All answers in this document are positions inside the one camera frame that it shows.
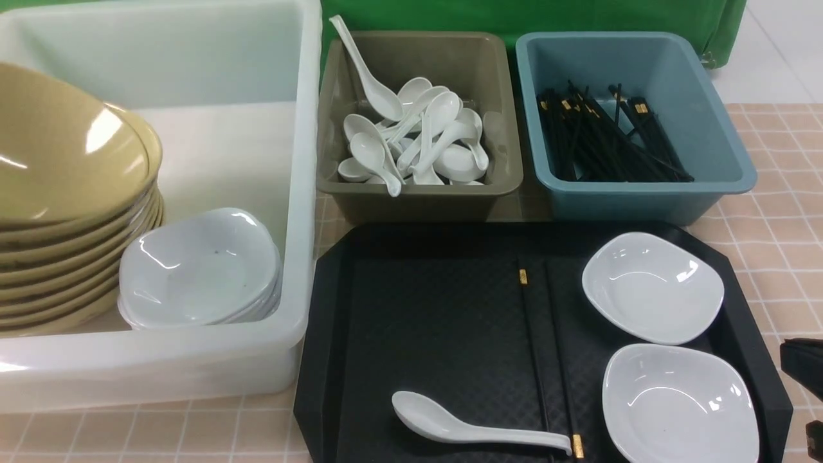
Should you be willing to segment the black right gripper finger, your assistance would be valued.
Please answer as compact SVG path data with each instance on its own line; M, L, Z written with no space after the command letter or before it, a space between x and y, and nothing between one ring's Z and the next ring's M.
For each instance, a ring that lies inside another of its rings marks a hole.
M822 401L822 340L787 339L779 352L781 370Z

